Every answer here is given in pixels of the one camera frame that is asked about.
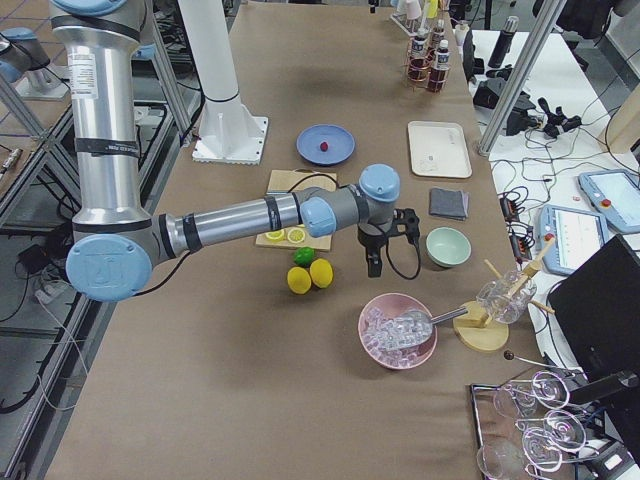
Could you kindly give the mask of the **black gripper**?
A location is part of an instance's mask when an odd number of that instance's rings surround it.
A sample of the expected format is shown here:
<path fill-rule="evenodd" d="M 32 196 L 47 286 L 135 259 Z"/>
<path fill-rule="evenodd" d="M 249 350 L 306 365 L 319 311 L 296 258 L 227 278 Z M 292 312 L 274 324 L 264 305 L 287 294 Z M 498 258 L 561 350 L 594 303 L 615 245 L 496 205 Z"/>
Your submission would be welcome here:
<path fill-rule="evenodd" d="M 357 238 L 365 248 L 368 277 L 379 278 L 382 274 L 382 250 L 389 243 L 389 229 L 386 226 L 360 223 Z"/>

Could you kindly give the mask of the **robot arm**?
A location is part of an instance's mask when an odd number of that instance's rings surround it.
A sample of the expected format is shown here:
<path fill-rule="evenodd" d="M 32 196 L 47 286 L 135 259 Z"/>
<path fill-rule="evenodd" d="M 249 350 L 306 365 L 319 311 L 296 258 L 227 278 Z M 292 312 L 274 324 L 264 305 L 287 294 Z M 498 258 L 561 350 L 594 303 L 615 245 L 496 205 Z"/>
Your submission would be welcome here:
<path fill-rule="evenodd" d="M 104 303 L 144 295 L 153 269 L 170 259 L 299 225 L 313 237 L 356 226 L 368 273 L 380 275 L 380 249 L 404 219 L 392 167 L 368 166 L 356 183 L 331 191 L 311 187 L 208 212 L 161 213 L 141 191 L 132 75 L 133 58 L 151 37 L 152 4 L 53 1 L 49 8 L 70 71 L 81 205 L 65 269 L 78 293 Z"/>

